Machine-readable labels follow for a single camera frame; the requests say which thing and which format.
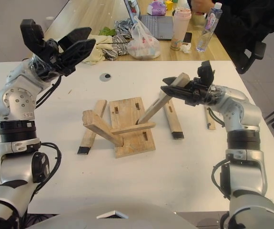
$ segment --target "person's hand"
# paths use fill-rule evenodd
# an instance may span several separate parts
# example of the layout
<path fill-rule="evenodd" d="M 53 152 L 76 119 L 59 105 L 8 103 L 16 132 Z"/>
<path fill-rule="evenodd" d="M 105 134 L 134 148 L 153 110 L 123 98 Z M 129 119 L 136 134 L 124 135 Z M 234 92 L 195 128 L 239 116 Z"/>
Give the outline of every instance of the person's hand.
<path fill-rule="evenodd" d="M 214 3 L 211 0 L 192 0 L 192 10 L 194 12 L 208 13 Z"/>

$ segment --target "laptop screen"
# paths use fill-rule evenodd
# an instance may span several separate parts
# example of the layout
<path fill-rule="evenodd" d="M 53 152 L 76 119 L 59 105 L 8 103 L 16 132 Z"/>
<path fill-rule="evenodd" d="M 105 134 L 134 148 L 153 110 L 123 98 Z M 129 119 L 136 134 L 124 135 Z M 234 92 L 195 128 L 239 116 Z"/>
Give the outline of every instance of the laptop screen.
<path fill-rule="evenodd" d="M 141 12 L 137 0 L 124 0 L 127 11 L 132 22 L 135 24 L 136 21 L 133 19 L 134 16 L 137 16 L 141 20 Z"/>

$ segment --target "zebra print cloth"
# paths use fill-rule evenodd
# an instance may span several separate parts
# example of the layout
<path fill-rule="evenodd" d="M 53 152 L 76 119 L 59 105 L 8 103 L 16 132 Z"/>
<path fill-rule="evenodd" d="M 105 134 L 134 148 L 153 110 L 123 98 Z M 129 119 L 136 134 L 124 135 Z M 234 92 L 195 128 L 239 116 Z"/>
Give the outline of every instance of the zebra print cloth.
<path fill-rule="evenodd" d="M 114 22 L 114 30 L 116 35 L 121 34 L 124 38 L 132 38 L 130 29 L 132 28 L 132 20 L 130 18 L 122 21 Z"/>
<path fill-rule="evenodd" d="M 132 28 L 132 20 L 130 18 L 123 21 L 114 22 L 114 30 L 116 35 L 112 37 L 113 50 L 103 49 L 104 56 L 107 60 L 114 61 L 118 56 L 123 56 L 128 54 L 127 50 L 127 40 L 125 38 L 131 39 L 132 35 L 130 29 Z"/>
<path fill-rule="evenodd" d="M 113 50 L 102 49 L 107 60 L 114 61 L 117 59 L 118 55 L 123 56 L 128 54 L 127 43 L 125 43 L 128 41 L 121 34 L 114 35 L 112 37 L 112 42 L 121 44 L 112 44 Z"/>

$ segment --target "yellow toy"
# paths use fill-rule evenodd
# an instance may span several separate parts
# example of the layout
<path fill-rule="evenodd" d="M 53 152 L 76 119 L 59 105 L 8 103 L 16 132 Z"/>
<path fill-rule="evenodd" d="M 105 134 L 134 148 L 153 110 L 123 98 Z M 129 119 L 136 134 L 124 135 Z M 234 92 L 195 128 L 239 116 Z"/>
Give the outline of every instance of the yellow toy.
<path fill-rule="evenodd" d="M 173 9 L 173 2 L 172 1 L 166 1 L 166 10 L 172 10 Z"/>

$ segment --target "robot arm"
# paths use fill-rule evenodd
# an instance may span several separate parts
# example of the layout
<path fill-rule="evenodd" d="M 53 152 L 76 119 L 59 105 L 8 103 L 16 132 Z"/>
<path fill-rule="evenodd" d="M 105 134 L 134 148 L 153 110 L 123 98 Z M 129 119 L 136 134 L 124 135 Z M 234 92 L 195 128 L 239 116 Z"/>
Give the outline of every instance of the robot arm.
<path fill-rule="evenodd" d="M 274 204 L 264 197 L 267 177 L 260 150 L 261 110 L 242 92 L 212 85 L 214 72 L 209 61 L 203 62 L 197 73 L 199 78 L 184 88 L 171 86 L 174 79 L 167 78 L 164 82 L 168 86 L 161 89 L 188 105 L 204 104 L 223 116 L 228 149 L 226 159 L 214 167 L 212 180 L 230 200 L 229 228 L 274 228 Z M 218 186 L 214 173 L 220 166 Z"/>
<path fill-rule="evenodd" d="M 21 227 L 34 194 L 57 170 L 50 172 L 48 156 L 38 151 L 40 146 L 56 149 L 57 160 L 61 159 L 56 145 L 42 144 L 36 137 L 37 95 L 55 78 L 74 72 L 95 45 L 94 39 L 87 40 L 90 28 L 73 30 L 58 42 L 44 41 L 41 27 L 33 20 L 23 20 L 20 28 L 34 56 L 8 75 L 0 91 L 0 228 Z"/>

